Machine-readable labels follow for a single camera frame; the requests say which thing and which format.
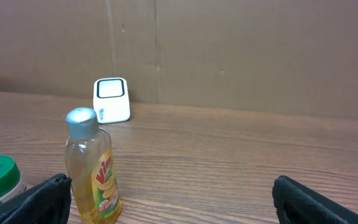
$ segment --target cardboard wall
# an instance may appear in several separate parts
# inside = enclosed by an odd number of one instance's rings
[[[0,90],[358,118],[358,1],[0,0]]]

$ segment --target table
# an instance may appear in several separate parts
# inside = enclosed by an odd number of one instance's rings
[[[91,99],[0,92],[0,154],[31,184],[66,172],[65,115]],[[358,213],[358,120],[132,103],[113,139],[118,223],[277,223],[287,175]],[[75,201],[69,223],[80,223]]]

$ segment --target bottle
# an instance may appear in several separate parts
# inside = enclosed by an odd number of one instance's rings
[[[83,223],[114,223],[122,209],[112,156],[111,138],[99,128],[96,112],[76,108],[66,116],[70,137],[65,160]]]

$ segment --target product label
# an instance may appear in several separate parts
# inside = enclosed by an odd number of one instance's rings
[[[96,209],[100,217],[115,211],[118,204],[117,180],[112,161],[112,150],[104,153],[92,171],[92,189]]]

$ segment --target tabletop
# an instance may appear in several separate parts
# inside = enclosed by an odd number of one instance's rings
[[[278,223],[287,175],[358,213],[358,120],[131,103],[112,136],[117,223]],[[91,99],[0,92],[0,154],[36,185],[64,162],[65,115]],[[80,223],[72,201],[69,223]]]

